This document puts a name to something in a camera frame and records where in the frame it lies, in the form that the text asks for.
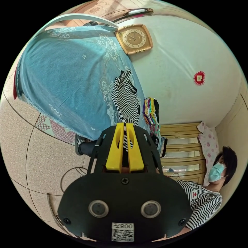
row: qr code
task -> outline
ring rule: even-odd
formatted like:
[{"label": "qr code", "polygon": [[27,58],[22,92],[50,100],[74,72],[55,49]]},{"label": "qr code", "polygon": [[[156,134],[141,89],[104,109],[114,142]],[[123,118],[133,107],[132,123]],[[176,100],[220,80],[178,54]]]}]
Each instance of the qr code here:
[{"label": "qr code", "polygon": [[134,230],[112,230],[112,241],[117,242],[133,242],[134,241]]}]

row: face mask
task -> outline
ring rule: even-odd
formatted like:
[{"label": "face mask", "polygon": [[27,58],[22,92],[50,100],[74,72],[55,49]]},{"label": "face mask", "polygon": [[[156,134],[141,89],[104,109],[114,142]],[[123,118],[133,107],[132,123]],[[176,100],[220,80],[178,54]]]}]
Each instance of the face mask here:
[{"label": "face mask", "polygon": [[214,165],[209,172],[208,181],[211,183],[220,180],[220,178],[224,177],[220,175],[224,169],[225,165],[221,163],[217,163],[216,165]]}]

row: foot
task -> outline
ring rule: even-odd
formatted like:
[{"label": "foot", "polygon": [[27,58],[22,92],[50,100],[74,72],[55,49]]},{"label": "foot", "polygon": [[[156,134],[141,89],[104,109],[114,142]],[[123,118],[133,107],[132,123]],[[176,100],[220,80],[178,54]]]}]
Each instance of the foot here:
[{"label": "foot", "polygon": [[75,152],[77,155],[81,156],[83,153],[80,150],[80,145],[86,142],[86,138],[76,134],[75,135]]}]

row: black hair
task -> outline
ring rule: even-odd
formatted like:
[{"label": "black hair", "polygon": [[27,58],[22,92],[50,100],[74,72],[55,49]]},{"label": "black hair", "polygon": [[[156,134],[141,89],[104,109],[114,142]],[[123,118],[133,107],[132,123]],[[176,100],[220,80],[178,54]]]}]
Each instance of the black hair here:
[{"label": "black hair", "polygon": [[218,163],[220,158],[223,158],[223,163],[226,166],[226,175],[225,175],[225,181],[223,186],[225,186],[233,177],[236,169],[237,169],[237,164],[238,164],[238,159],[235,151],[233,151],[229,146],[224,146],[222,148],[222,152],[220,152],[215,161],[214,165]]}]

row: wooden cabinet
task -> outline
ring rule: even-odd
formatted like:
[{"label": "wooden cabinet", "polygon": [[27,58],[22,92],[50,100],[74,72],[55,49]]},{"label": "wooden cabinet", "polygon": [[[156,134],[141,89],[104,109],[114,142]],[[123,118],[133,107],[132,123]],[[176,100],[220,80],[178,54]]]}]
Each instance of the wooden cabinet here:
[{"label": "wooden cabinet", "polygon": [[198,139],[199,124],[161,125],[160,134],[168,139],[166,155],[161,158],[164,175],[203,184],[206,164]]}]

